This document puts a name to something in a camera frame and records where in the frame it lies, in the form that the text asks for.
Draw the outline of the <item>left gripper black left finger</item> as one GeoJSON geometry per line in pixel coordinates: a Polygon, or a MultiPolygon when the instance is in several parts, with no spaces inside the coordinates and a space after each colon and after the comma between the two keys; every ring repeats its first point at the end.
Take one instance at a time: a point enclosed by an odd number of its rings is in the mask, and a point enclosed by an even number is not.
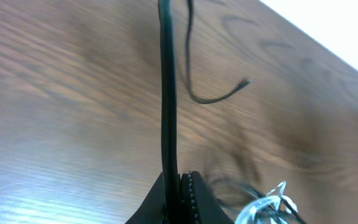
{"type": "Polygon", "coordinates": [[[161,173],[136,212],[126,224],[162,224],[165,214],[165,188],[161,173]]]}

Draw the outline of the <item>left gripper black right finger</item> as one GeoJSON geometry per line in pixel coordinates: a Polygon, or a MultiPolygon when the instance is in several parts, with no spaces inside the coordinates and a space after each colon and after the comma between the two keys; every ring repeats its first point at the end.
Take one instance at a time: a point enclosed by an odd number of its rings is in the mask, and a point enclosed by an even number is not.
{"type": "Polygon", "coordinates": [[[181,177],[182,214],[185,224],[234,224],[197,171],[181,177]]]}

